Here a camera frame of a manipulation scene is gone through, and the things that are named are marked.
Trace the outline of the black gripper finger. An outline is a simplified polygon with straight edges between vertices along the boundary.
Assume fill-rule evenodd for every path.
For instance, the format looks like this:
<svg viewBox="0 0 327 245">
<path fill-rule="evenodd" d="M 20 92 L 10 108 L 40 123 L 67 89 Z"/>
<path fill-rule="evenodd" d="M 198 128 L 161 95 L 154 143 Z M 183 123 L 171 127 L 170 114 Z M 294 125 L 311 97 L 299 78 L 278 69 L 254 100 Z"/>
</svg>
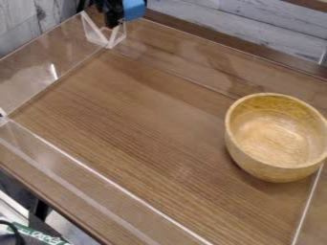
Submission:
<svg viewBox="0 0 327 245">
<path fill-rule="evenodd" d="M 113 29 L 125 18 L 123 0 L 105 0 L 103 12 L 105 23 Z"/>
</svg>

